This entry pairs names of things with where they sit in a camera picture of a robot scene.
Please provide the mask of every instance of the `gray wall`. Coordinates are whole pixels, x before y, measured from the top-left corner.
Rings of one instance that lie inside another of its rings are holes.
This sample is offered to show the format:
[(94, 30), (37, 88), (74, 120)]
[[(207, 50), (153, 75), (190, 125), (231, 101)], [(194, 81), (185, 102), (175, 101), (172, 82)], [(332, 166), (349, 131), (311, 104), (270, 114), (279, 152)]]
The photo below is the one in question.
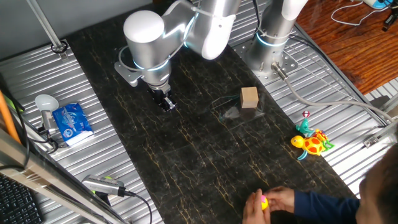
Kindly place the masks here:
[[(152, 0), (37, 0), (59, 38)], [(0, 0), (0, 60), (49, 43), (25, 0)]]

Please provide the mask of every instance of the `tissue pack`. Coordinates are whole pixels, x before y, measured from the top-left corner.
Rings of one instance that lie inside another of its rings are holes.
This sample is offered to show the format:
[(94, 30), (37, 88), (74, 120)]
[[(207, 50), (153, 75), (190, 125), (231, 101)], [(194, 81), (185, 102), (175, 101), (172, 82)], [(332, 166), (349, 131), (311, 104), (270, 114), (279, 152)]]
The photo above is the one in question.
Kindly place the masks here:
[(52, 112), (63, 140), (69, 145), (93, 134), (86, 115), (78, 103), (71, 103)]

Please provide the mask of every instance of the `black marble mat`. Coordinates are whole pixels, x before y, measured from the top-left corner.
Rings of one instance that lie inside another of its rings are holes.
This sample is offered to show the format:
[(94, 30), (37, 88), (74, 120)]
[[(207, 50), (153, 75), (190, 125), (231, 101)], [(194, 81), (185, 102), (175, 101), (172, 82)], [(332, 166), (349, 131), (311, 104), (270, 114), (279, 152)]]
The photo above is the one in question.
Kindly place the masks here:
[[(230, 47), (212, 61), (189, 49), (171, 60), (173, 111), (155, 105), (144, 82), (129, 86), (113, 68), (128, 15), (67, 40), (167, 224), (239, 223), (258, 188), (353, 196), (322, 157), (296, 159), (294, 124)], [(257, 86), (257, 110), (239, 109), (248, 86)], [(284, 216), (273, 215), (273, 224)]]

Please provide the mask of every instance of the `orange pole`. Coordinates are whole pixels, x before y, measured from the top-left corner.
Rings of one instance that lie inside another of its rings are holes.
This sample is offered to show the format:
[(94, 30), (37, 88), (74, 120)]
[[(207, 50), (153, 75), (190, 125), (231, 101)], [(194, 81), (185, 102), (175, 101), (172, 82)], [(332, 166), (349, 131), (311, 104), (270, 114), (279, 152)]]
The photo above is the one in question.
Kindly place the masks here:
[(11, 135), (11, 137), (15, 141), (17, 141), (19, 144), (21, 144), (21, 140), (19, 140), (17, 129), (15, 129), (15, 125), (14, 125), (14, 122), (12, 120), (11, 113), (10, 113), (10, 111), (8, 109), (6, 100), (4, 99), (4, 96), (2, 95), (1, 90), (0, 90), (0, 112), (2, 114), (4, 122), (6, 124), (7, 130), (8, 130), (8, 134)]

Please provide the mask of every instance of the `black keyboard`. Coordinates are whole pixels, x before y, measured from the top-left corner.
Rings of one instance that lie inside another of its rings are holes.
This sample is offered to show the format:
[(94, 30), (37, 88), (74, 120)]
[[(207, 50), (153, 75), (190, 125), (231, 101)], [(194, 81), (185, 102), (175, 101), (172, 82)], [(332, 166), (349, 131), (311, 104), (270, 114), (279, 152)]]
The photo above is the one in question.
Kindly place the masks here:
[(0, 174), (0, 223), (43, 223), (35, 195), (24, 185)]

